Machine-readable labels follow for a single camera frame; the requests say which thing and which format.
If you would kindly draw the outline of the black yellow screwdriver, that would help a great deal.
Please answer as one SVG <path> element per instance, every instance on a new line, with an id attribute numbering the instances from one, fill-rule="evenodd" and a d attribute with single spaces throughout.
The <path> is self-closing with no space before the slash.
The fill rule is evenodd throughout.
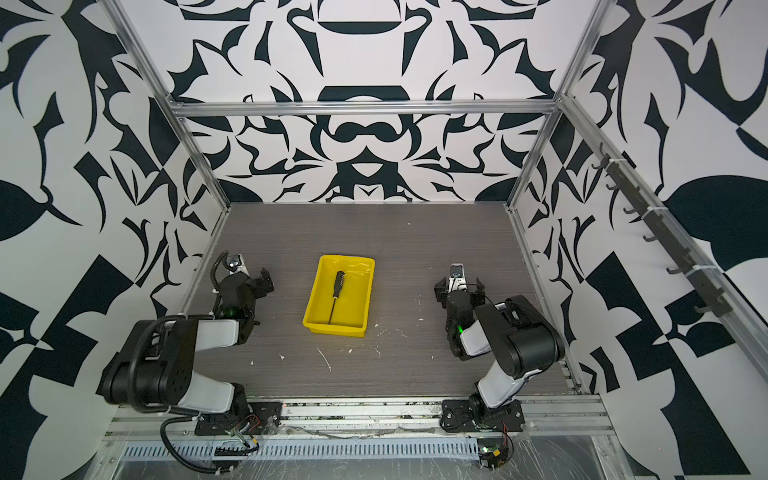
<path id="1" fill-rule="evenodd" d="M 332 304 L 331 304 L 330 313 L 327 321 L 328 325 L 330 325 L 333 321 L 335 307 L 343 289 L 345 276 L 346 276 L 346 273 L 342 270 L 339 270 L 336 272 L 336 276 L 333 284 L 333 291 L 332 291 Z"/>

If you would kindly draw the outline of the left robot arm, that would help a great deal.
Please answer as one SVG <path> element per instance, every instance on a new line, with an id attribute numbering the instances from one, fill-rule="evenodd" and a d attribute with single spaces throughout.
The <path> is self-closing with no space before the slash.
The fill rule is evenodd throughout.
<path id="1" fill-rule="evenodd" d="M 211 314 L 169 315 L 137 322 L 104 368 L 97 394 L 140 413 L 223 414 L 242 397 L 234 383 L 195 371 L 199 352 L 243 345 L 258 321 L 256 301 L 274 291 L 265 268 L 240 269 L 218 282 Z"/>

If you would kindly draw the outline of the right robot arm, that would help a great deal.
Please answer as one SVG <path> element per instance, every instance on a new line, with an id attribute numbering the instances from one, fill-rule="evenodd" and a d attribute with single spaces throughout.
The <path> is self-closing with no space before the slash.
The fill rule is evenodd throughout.
<path id="1" fill-rule="evenodd" d="M 463 277 L 439 280 L 434 294 L 446 312 L 451 353 L 462 361 L 493 356 L 470 397 L 479 413 L 511 403 L 531 378 L 565 356 L 559 332 L 523 295 L 493 303 L 481 282 Z"/>

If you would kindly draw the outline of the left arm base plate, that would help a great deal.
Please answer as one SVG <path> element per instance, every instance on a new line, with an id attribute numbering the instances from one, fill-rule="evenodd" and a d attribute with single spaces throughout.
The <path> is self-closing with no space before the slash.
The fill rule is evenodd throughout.
<path id="1" fill-rule="evenodd" d="M 262 435 L 281 423 L 282 402 L 249 402 L 247 407 L 235 406 L 222 414 L 204 416 L 195 426 L 197 436 L 228 435 L 237 430 L 243 435 Z"/>

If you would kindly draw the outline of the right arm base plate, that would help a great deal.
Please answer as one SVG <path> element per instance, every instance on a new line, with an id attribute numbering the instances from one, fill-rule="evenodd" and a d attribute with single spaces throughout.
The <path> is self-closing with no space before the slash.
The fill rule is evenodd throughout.
<path id="1" fill-rule="evenodd" d="M 479 400 L 443 400 L 440 428 L 448 433 L 469 433 L 506 430 L 521 432 L 525 417 L 519 401 L 488 409 Z"/>

